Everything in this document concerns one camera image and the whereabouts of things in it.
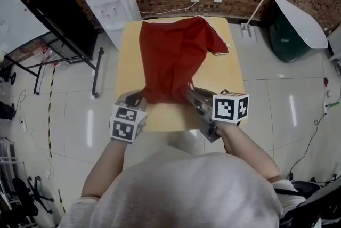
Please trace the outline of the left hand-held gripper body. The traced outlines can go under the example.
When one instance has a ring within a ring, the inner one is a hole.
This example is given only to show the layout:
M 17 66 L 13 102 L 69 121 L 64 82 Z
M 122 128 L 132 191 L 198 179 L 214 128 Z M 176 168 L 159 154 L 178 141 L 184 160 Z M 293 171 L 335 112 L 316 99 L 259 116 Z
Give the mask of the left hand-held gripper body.
M 109 116 L 110 138 L 133 144 L 142 133 L 146 120 L 144 111 L 114 104 Z

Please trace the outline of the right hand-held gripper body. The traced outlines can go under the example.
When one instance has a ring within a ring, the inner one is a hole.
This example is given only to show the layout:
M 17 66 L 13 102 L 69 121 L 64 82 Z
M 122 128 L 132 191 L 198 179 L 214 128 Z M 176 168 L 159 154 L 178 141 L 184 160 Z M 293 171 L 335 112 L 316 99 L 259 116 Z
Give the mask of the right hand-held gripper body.
M 189 89 L 189 102 L 201 117 L 200 132 L 213 143 L 220 138 L 216 122 L 239 125 L 248 117 L 249 94 L 221 91 L 220 94 L 202 89 Z

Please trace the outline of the red cloth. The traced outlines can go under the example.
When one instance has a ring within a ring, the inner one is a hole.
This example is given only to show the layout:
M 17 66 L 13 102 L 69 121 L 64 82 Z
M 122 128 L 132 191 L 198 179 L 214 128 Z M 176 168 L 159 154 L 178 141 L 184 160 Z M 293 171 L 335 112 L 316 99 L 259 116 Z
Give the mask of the red cloth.
M 173 23 L 142 22 L 139 36 L 145 87 L 149 104 L 187 104 L 185 91 L 208 52 L 228 53 L 226 42 L 203 18 Z

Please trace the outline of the person's left forearm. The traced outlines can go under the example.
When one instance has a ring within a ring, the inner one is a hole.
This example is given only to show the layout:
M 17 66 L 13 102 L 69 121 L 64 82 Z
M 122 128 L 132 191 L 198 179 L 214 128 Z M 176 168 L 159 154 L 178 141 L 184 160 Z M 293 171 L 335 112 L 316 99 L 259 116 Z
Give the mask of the person's left forearm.
M 111 140 L 87 176 L 81 197 L 101 198 L 115 178 L 123 171 L 128 143 Z

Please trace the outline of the person's right forearm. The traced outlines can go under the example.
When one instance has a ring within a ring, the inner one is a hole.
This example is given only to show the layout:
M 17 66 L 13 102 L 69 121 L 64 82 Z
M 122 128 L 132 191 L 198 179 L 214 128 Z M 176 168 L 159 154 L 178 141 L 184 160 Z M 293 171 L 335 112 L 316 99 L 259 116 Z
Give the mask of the person's right forearm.
M 275 161 L 239 126 L 220 121 L 215 125 L 227 153 L 245 161 L 271 183 L 281 179 L 280 170 Z

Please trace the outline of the light wooden table black base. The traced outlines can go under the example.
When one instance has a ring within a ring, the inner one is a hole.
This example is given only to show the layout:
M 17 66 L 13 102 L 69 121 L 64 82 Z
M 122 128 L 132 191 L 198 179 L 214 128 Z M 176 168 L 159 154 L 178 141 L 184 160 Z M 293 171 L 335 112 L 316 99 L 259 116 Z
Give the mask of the light wooden table black base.
M 205 20 L 217 31 L 228 44 L 226 55 L 214 56 L 207 53 L 202 65 L 193 76 L 196 87 L 216 93 L 226 89 L 230 92 L 244 93 L 239 59 L 231 30 L 226 18 L 205 17 Z M 139 35 L 142 21 L 128 22 L 124 25 L 121 48 L 119 51 L 116 96 L 142 90 L 145 87 Z M 189 105 L 149 104 L 146 108 L 146 132 L 171 132 L 199 129 L 200 117 Z

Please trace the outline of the white pole floor stand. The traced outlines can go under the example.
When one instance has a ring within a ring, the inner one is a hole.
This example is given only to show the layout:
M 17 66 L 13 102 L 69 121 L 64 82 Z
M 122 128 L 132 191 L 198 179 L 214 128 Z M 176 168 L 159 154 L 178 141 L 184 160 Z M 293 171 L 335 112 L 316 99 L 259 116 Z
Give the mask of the white pole floor stand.
M 259 4 L 256 6 L 252 15 L 249 17 L 249 19 L 246 23 L 240 24 L 241 38 L 247 44 L 257 43 L 256 33 L 254 31 L 254 28 L 250 25 L 250 22 L 252 21 L 253 17 L 255 16 L 255 14 L 259 10 L 259 8 L 262 6 L 264 1 L 265 0 L 261 0 L 259 2 Z

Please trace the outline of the dark green white-rimmed bathtub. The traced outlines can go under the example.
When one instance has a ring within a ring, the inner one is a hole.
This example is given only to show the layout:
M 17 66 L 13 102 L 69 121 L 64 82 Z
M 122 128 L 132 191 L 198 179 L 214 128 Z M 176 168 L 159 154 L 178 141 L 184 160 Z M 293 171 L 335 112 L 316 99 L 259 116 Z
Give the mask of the dark green white-rimmed bathtub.
M 274 0 L 274 4 L 270 46 L 278 59 L 290 63 L 310 50 L 328 48 L 324 31 L 310 14 L 287 0 Z

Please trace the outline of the pile of empty plastic bottles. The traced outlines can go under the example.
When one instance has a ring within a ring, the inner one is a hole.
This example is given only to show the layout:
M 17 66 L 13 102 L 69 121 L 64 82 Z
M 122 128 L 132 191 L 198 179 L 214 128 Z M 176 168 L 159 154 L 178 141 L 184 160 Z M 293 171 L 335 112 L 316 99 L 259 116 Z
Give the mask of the pile of empty plastic bottles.
M 33 50 L 34 57 L 42 63 L 47 63 L 48 67 L 51 68 L 60 68 L 66 69 L 67 62 L 66 61 L 57 61 L 62 59 L 57 53 L 55 53 L 52 49 L 50 49 L 47 45 L 39 46 L 37 49 Z

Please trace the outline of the person's grey shirt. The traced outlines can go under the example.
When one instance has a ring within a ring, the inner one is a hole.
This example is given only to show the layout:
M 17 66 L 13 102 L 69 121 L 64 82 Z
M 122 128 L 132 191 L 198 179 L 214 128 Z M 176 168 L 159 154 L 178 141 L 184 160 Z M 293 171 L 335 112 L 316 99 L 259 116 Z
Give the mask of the person's grey shirt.
M 76 200 L 60 228 L 278 228 L 304 202 L 289 180 L 271 183 L 226 153 L 165 148 L 125 169 L 100 198 Z

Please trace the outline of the white water dispenser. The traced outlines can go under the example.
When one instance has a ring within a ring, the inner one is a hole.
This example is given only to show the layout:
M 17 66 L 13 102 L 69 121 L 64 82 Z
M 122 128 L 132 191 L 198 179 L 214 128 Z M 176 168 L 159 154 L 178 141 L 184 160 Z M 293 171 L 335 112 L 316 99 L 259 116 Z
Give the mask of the white water dispenser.
M 142 20 L 136 0 L 85 0 L 107 33 L 115 48 L 120 51 L 123 28 L 128 22 Z

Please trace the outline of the black glass cabinet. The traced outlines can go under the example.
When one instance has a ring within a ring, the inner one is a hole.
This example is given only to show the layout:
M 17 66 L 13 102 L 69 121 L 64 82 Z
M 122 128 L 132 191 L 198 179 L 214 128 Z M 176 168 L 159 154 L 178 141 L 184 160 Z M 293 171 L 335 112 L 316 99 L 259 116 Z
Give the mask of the black glass cabinet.
M 97 33 L 75 0 L 30 0 L 62 34 L 90 60 L 93 59 Z

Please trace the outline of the white vanity cabinet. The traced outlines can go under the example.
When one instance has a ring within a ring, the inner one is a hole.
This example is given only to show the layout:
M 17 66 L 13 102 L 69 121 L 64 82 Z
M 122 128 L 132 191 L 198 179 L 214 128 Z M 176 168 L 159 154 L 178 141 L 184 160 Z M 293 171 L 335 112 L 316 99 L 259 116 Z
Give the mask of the white vanity cabinet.
M 331 57 L 329 61 L 333 61 L 335 59 L 341 60 L 341 27 L 340 29 L 334 30 L 328 37 L 327 40 L 330 44 L 331 48 Z

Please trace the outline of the black swivel chair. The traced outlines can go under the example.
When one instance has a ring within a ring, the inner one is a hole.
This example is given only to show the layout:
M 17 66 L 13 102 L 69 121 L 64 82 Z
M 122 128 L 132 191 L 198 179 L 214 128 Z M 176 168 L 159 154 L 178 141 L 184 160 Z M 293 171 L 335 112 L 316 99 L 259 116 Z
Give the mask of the black swivel chair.
M 38 182 L 41 180 L 42 179 L 40 176 L 34 177 L 34 185 L 32 185 L 33 179 L 29 176 L 27 178 L 29 187 L 27 187 L 25 182 L 20 178 L 14 178 L 12 180 L 15 189 L 15 195 L 19 198 L 21 203 L 19 208 L 16 209 L 18 217 L 21 221 L 24 221 L 26 217 L 33 218 L 38 216 L 39 210 L 35 205 L 35 202 L 39 203 L 48 214 L 53 214 L 52 209 L 48 209 L 43 203 L 43 200 L 54 202 L 54 199 L 42 195 L 38 190 Z

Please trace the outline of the whiteboard on black wheeled stand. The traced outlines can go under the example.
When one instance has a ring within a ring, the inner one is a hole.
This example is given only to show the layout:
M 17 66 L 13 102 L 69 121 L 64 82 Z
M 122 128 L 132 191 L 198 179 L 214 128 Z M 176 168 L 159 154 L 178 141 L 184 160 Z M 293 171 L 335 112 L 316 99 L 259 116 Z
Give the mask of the whiteboard on black wheeled stand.
M 0 0 L 0 62 L 8 60 L 22 70 L 30 73 L 36 79 L 40 78 L 42 67 L 49 64 L 38 63 L 35 67 L 37 72 L 32 71 L 32 67 L 24 67 L 19 62 L 14 61 L 9 55 L 13 51 L 26 44 L 40 39 L 45 45 L 57 53 L 62 59 L 69 63 L 84 62 L 94 71 L 94 83 L 92 95 L 99 97 L 96 92 L 96 79 L 98 77 L 99 65 L 104 50 L 99 50 L 96 63 L 87 58 L 81 51 L 67 39 L 61 31 L 57 30 L 42 12 L 34 8 L 25 0 Z

